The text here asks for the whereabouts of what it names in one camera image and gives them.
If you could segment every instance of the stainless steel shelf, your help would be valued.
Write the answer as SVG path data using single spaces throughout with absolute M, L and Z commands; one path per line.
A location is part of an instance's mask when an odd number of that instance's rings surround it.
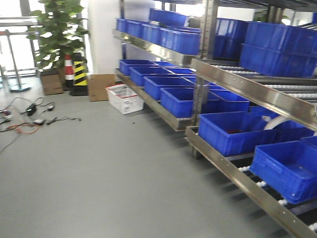
M 295 120 L 306 127 L 317 131 L 317 108 L 311 102 L 290 96 L 284 92 L 266 87 L 247 76 L 241 76 L 236 73 L 228 72 L 222 68 L 216 67 L 210 63 L 211 60 L 198 60 L 194 59 L 192 67 L 197 70 L 197 76 L 214 82 L 228 90 L 237 93 L 250 101 L 266 107 L 282 116 Z M 274 77 L 259 77 L 261 83 L 271 84 L 266 82 L 267 79 L 275 80 L 274 84 L 283 84 L 281 82 L 287 81 L 288 78 L 274 78 Z M 298 84 L 302 82 L 301 79 L 290 78 L 292 82 Z M 303 83 L 315 83 L 317 80 L 312 81 L 304 79 Z
M 196 126 L 191 126 L 186 129 L 186 139 L 190 145 L 217 167 L 266 213 L 273 217 L 285 230 L 297 238 L 317 238 L 317 234 L 303 222 L 303 218 L 298 217 L 316 208 L 316 202 L 313 201 L 304 205 L 300 204 L 287 209 L 281 205 L 277 199 L 271 196 L 268 190 L 259 187 L 254 180 L 234 165 L 233 161 L 237 162 L 240 156 L 236 156 L 236 159 L 235 157 L 222 156 L 217 150 L 198 136 L 196 132 Z
M 115 70 L 116 76 L 121 79 L 126 85 L 128 85 L 134 92 L 136 92 L 144 102 L 158 114 L 167 124 L 170 125 L 175 131 L 184 131 L 187 126 L 192 125 L 191 118 L 179 119 L 171 114 L 168 110 L 161 106 L 159 102 L 154 100 L 148 95 L 142 88 L 137 86 L 128 76 L 125 76 L 118 69 Z
M 198 4 L 202 0 L 159 0 L 175 4 Z M 317 11 L 315 0 L 220 0 L 219 6 L 238 8 L 265 8 L 269 5 L 296 11 Z
M 168 61 L 180 67 L 190 67 L 192 59 L 197 57 L 191 55 L 183 55 L 179 52 L 169 50 L 162 46 L 153 44 L 138 37 L 131 36 L 127 33 L 117 31 L 115 29 L 112 30 L 112 34 L 115 38 L 118 38 L 126 43 L 129 43 L 134 47 L 151 53 L 156 57 L 159 57 L 165 61 Z

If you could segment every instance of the blue storage bin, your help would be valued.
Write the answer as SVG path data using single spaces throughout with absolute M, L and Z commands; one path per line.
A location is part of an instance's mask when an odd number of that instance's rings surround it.
M 142 39 L 145 41 L 152 42 L 154 44 L 159 44 L 161 41 L 161 30 L 159 26 L 142 24 L 143 34 Z
M 167 62 L 167 61 L 152 61 L 153 63 L 156 63 L 158 66 L 161 66 L 161 67 L 178 67 L 170 62 Z
M 161 88 L 195 87 L 195 84 L 180 77 L 144 77 L 144 90 L 155 100 L 160 100 Z
M 201 32 L 201 30 L 199 28 L 192 28 L 192 27 L 169 26 L 169 28 L 177 30 L 177 31 L 184 31 L 184 32 L 192 32 L 192 33 L 200 33 Z
M 161 28 L 161 39 L 160 39 L 160 45 L 172 50 L 173 43 L 174 43 L 174 34 L 173 30 L 170 30 L 168 28 Z
M 220 98 L 221 112 L 247 112 L 250 101 L 227 90 L 211 90 Z
M 214 51 L 213 51 L 213 56 L 215 58 L 222 58 L 226 40 L 227 38 L 225 36 L 215 37 Z
M 242 43 L 240 41 L 226 39 L 222 57 L 226 59 L 238 60 L 242 51 Z
M 225 36 L 227 39 L 244 42 L 248 30 L 248 22 L 217 18 L 216 35 Z
M 142 59 L 121 59 L 119 60 L 119 70 L 126 76 L 130 76 L 131 67 L 153 67 L 156 63 Z
M 309 136 L 302 138 L 301 141 L 307 143 L 310 146 L 313 146 L 317 149 L 317 136 Z
M 279 116 L 279 114 L 260 106 L 250 107 L 250 112 L 259 117 L 269 117 L 268 120 Z M 292 120 L 283 122 L 274 129 L 277 129 L 274 143 L 299 140 L 303 137 L 312 136 L 314 134 L 312 130 Z
M 132 20 L 127 20 L 128 24 L 128 34 L 131 36 L 135 36 L 138 38 L 142 38 L 143 36 L 143 21 L 132 21 Z
M 116 18 L 116 29 L 121 32 L 128 32 L 127 20 L 123 18 Z
M 187 21 L 187 16 L 174 11 L 165 11 L 150 8 L 150 21 L 158 21 L 166 26 L 184 26 Z
M 185 55 L 197 55 L 199 53 L 199 33 L 187 33 L 173 31 L 172 50 Z
M 200 115 L 198 134 L 223 156 L 253 152 L 273 142 L 276 130 L 263 130 L 266 121 L 246 112 Z
M 317 149 L 302 141 L 257 146 L 250 171 L 288 202 L 317 196 Z
M 193 88 L 161 88 L 160 103 L 177 118 L 190 118 L 194 105 Z M 219 111 L 219 99 L 208 94 L 208 101 L 202 107 L 203 113 L 216 113 Z
M 270 50 L 317 55 L 317 31 L 301 27 L 252 21 L 245 43 Z
M 190 68 L 167 68 L 167 70 L 176 74 L 195 74 L 195 72 Z
M 317 12 L 313 13 L 312 23 L 317 24 Z
M 240 66 L 268 76 L 311 77 L 317 57 L 243 45 Z
M 172 72 L 162 67 L 132 67 L 131 69 L 131 80 L 138 86 L 144 86 L 145 76 L 157 76 L 159 74 L 170 75 Z
M 193 76 L 186 76 L 186 77 L 183 77 L 189 81 L 192 81 L 193 83 L 196 83 L 196 75 L 193 75 Z

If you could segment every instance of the roller conveyor track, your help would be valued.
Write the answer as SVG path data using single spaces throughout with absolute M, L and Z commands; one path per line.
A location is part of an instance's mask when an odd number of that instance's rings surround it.
M 271 77 L 238 62 L 194 59 L 197 76 L 317 131 L 317 78 Z
M 265 181 L 249 171 L 252 155 L 224 157 L 207 144 L 197 131 L 197 126 L 186 129 L 186 139 L 195 150 L 215 165 L 291 235 L 296 238 L 317 238 L 317 199 L 299 204 L 288 203 Z

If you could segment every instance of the epoxy floor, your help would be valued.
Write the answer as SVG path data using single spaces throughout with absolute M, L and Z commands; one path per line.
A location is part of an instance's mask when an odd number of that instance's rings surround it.
M 0 90 L 0 106 L 32 90 Z M 289 238 L 150 109 L 123 116 L 67 93 L 43 115 L 79 117 L 22 135 L 0 155 L 0 238 Z M 21 110 L 27 103 L 17 101 Z M 0 133 L 0 149 L 16 133 Z

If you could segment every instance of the metal shelving rack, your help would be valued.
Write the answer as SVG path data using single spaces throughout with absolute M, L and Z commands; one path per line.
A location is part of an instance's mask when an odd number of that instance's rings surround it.
M 118 69 L 115 70 L 115 75 L 136 92 L 144 102 L 158 114 L 167 124 L 175 131 L 183 131 L 187 126 L 192 124 L 191 118 L 176 118 L 172 113 L 166 110 L 161 104 L 149 96 L 142 87 L 137 86 L 128 76 L 122 74 Z
M 188 4 L 190 0 L 162 0 Z M 228 90 L 237 93 L 250 101 L 264 106 L 288 119 L 295 120 L 306 127 L 317 131 L 317 79 L 296 79 L 283 77 L 267 77 L 247 69 L 240 68 L 237 62 L 212 60 L 214 46 L 214 32 L 217 9 L 219 6 L 267 8 L 269 22 L 281 20 L 284 8 L 295 11 L 317 11 L 315 0 L 202 0 L 205 5 L 205 15 L 201 21 L 201 54 L 192 60 L 191 67 L 197 70 L 197 85 L 194 94 L 194 112 L 191 119 L 180 126 L 170 113 L 158 102 L 147 95 L 142 88 L 136 86 L 128 77 L 116 71 L 117 76 L 137 92 L 145 102 L 175 130 L 186 128 L 186 140 L 192 147 L 193 155 L 203 155 L 215 165 L 225 176 L 246 193 L 256 204 L 266 211 L 285 230 L 297 238 L 317 238 L 317 200 L 301 204 L 288 204 L 280 194 L 270 188 L 265 181 L 249 171 L 253 154 L 224 157 L 198 135 L 198 115 L 205 101 L 206 85 L 215 82 Z M 114 35 L 142 50 L 148 50 L 146 42 L 133 39 L 131 36 Z M 154 55 L 175 63 L 188 66 L 184 58 L 164 58 L 164 54 Z
M 120 39 L 136 48 L 151 53 L 152 55 L 168 61 L 180 67 L 190 67 L 192 59 L 197 56 L 184 55 L 176 51 L 172 51 L 165 47 L 153 44 L 138 37 L 131 36 L 127 33 L 112 30 L 112 34 L 115 38 Z

